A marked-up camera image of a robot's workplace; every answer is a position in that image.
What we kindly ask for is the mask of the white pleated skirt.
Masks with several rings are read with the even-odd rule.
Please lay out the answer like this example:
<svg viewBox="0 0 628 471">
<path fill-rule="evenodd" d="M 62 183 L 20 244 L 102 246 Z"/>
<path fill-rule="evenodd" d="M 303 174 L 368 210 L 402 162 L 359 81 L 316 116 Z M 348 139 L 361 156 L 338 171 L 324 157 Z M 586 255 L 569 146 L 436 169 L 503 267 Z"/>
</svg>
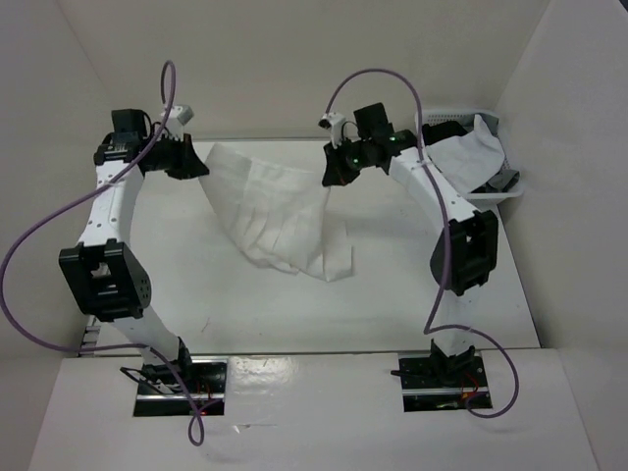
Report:
<svg viewBox="0 0 628 471">
<path fill-rule="evenodd" d="M 312 171 L 212 146 L 199 179 L 224 233 L 258 268 L 324 282 L 353 275 L 345 222 L 327 214 L 331 190 Z"/>
</svg>

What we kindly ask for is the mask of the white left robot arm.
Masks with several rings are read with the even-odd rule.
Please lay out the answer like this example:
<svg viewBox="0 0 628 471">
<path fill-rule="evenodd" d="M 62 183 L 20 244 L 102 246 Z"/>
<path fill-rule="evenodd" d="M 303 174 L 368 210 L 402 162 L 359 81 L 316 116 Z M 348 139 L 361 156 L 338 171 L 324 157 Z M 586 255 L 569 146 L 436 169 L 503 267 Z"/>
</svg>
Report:
<svg viewBox="0 0 628 471">
<path fill-rule="evenodd" d="M 79 310 L 141 345 L 144 377 L 177 393 L 192 386 L 195 368 L 183 340 L 164 325 L 151 305 L 152 284 L 131 251 L 130 237 L 135 203 L 147 173 L 163 171 L 180 181 L 208 175 L 184 130 L 192 117 L 190 106 L 177 105 L 161 113 L 162 129 L 157 131 L 147 127 L 140 110 L 113 111 L 114 130 L 94 154 L 100 193 L 78 243 L 59 254 Z"/>
</svg>

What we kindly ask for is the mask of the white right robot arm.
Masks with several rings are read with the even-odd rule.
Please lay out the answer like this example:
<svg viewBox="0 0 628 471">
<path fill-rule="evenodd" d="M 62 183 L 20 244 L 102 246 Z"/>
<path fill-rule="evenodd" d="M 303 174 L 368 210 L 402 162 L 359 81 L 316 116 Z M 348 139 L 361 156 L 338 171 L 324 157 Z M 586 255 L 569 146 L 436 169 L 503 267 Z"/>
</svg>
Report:
<svg viewBox="0 0 628 471">
<path fill-rule="evenodd" d="M 368 168 L 379 168 L 399 183 L 438 234 L 430 272 L 439 288 L 424 331 L 432 338 L 431 377 L 450 386 L 475 353 L 470 338 L 476 332 L 460 317 L 497 265 L 497 218 L 459 195 L 428 156 L 423 137 L 396 131 L 383 104 L 355 111 L 354 119 L 355 140 L 344 133 L 344 115 L 327 111 L 320 119 L 319 127 L 330 135 L 321 175 L 216 143 L 199 182 L 223 231 L 249 262 L 326 282 L 352 272 L 346 228 L 325 215 L 332 187 L 353 183 Z"/>
</svg>

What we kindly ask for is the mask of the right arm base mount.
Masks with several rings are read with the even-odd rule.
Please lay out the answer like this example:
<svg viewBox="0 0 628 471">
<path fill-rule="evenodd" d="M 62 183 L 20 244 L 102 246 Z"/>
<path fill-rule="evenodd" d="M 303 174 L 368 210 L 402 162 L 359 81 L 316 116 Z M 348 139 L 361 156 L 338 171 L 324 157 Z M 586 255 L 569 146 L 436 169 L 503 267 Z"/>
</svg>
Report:
<svg viewBox="0 0 628 471">
<path fill-rule="evenodd" d="M 428 353 L 401 354 L 390 374 L 400 380 L 405 412 L 493 407 L 484 362 L 474 346 L 446 356 L 432 341 Z"/>
</svg>

